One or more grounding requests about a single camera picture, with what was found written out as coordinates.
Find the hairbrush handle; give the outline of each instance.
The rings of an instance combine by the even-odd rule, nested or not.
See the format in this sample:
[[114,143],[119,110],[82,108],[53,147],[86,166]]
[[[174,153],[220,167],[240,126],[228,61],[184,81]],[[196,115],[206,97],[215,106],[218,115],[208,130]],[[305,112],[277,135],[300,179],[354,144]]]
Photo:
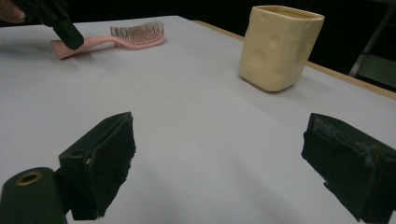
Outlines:
[[75,54],[85,52],[96,46],[105,44],[107,42],[118,42],[119,40],[112,35],[105,36],[95,36],[84,38],[84,44],[82,44],[78,49],[70,49],[62,40],[51,40],[53,51],[55,52],[58,59],[64,59]]

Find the cup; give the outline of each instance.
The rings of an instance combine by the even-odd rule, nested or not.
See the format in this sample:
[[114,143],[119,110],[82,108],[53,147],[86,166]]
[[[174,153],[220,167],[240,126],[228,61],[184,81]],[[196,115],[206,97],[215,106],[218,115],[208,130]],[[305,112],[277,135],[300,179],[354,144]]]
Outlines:
[[298,81],[324,16],[292,7],[251,9],[239,75],[265,91],[282,91]]

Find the white table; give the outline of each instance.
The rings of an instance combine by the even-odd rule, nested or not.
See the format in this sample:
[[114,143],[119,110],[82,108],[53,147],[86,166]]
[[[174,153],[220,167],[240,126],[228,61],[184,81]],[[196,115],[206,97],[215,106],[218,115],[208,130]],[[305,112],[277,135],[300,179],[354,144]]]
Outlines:
[[260,91],[238,76],[240,40],[177,16],[76,26],[108,35],[152,20],[164,23],[161,46],[64,61],[50,28],[0,29],[0,183],[57,169],[95,124],[131,111],[132,169],[94,223],[357,223],[301,157],[303,132],[319,113],[396,147],[396,101],[311,67],[285,91]]

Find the table edge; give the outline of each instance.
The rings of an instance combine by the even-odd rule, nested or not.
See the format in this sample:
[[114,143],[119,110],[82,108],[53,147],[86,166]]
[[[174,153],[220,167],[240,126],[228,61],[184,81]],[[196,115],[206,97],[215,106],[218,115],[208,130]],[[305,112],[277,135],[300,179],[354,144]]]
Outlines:
[[[241,40],[241,41],[244,40],[244,37],[242,37],[241,35],[237,35],[237,34],[234,34],[234,33],[230,32],[230,31],[223,30],[223,29],[221,29],[221,28],[219,28],[217,26],[214,26],[212,24],[209,24],[207,22],[204,22],[204,21],[194,21],[194,22],[198,23],[200,25],[203,25],[203,26],[205,26],[207,28],[210,28],[212,30],[218,31],[220,33],[223,33],[225,35],[228,35],[230,37],[233,37],[235,39],[238,39],[238,40]],[[385,90],[383,88],[377,87],[376,85],[373,85],[373,84],[358,80],[358,79],[356,79],[354,77],[350,77],[350,76],[347,76],[345,74],[336,72],[336,71],[334,71],[334,70],[332,70],[330,68],[323,67],[323,66],[321,66],[319,64],[316,64],[316,63],[308,62],[306,65],[308,67],[311,67],[311,68],[314,68],[316,70],[319,70],[320,72],[325,73],[325,74],[327,74],[329,76],[336,77],[336,78],[341,79],[341,80],[343,80],[345,82],[348,82],[348,83],[351,83],[353,85],[362,87],[362,88],[364,88],[364,89],[366,89],[368,91],[372,91],[372,92],[375,92],[377,94],[386,96],[386,97],[388,97],[390,99],[396,100],[396,92]]]

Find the hairbrush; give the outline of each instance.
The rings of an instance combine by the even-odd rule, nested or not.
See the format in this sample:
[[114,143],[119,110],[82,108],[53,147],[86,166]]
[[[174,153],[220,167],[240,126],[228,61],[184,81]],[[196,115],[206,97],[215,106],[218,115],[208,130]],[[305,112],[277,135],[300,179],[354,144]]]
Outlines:
[[107,42],[114,42],[116,47],[127,49],[146,49],[161,45],[164,41],[163,23],[150,21],[132,27],[110,27],[111,35],[84,38],[84,44],[78,49],[70,49],[61,40],[50,41],[58,59],[64,59],[86,52]]

